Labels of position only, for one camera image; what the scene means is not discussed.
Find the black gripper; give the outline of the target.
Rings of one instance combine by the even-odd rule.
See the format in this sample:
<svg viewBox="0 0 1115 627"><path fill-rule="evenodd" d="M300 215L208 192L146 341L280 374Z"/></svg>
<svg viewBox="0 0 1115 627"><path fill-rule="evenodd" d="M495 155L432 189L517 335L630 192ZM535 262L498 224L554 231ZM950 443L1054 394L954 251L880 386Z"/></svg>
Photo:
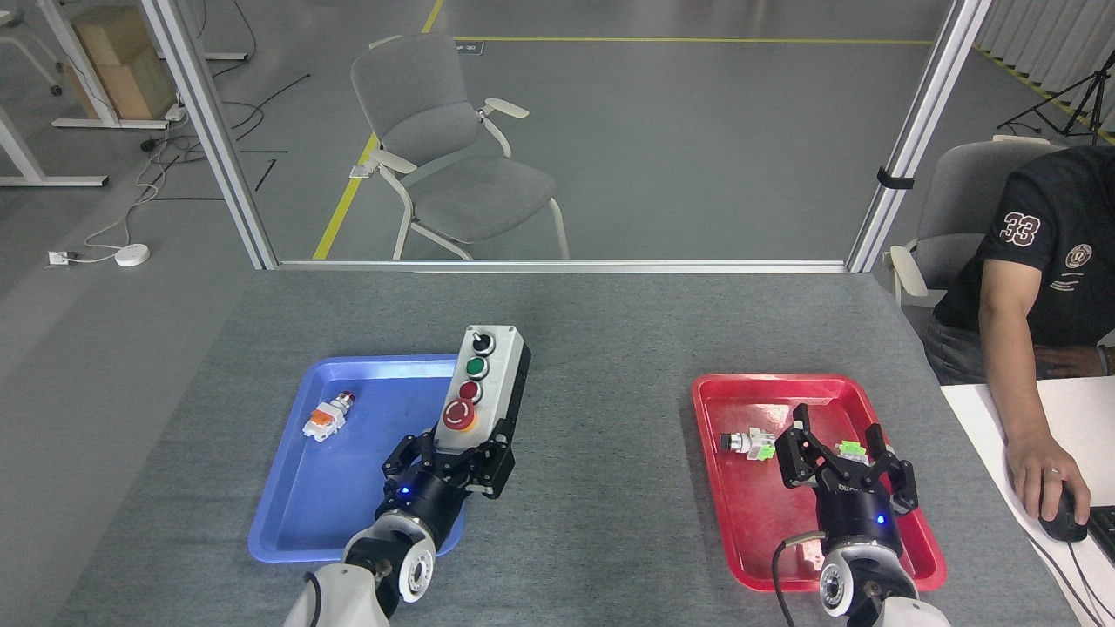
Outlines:
<svg viewBox="0 0 1115 627"><path fill-rule="evenodd" d="M433 431L408 434L382 462L385 488L375 517L391 511L415 517L434 544L443 546L469 492L498 499L516 461L505 434L493 435L463 455L436 454L434 441Z"/></svg>
<svg viewBox="0 0 1115 627"><path fill-rule="evenodd" d="M898 556L903 554L895 512L898 517L905 517L919 508L915 469L908 460L896 457L884 438L881 424L869 425L865 436L867 457L872 460L861 478L861 488L865 489L849 488L831 478L820 479L817 484L820 461L825 460L826 453L813 437L805 402L793 409L791 425L775 440L775 456L784 488L815 488L820 531L826 533L821 540L824 554L849 543L876 543ZM888 474L889 489L881 484L883 474Z"/></svg>

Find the person's right hand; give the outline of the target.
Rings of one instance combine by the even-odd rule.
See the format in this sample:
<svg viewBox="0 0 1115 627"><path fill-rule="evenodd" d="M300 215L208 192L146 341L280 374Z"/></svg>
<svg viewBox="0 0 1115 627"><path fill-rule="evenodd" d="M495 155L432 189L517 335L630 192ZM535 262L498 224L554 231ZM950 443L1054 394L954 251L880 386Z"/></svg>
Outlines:
<svg viewBox="0 0 1115 627"><path fill-rule="evenodd" d="M1090 488L1075 459L1051 433L1012 434L1006 441L1006 460L1015 495L1027 517L1054 520L1061 493L1068 491L1075 500L1076 523L1090 520Z"/></svg>

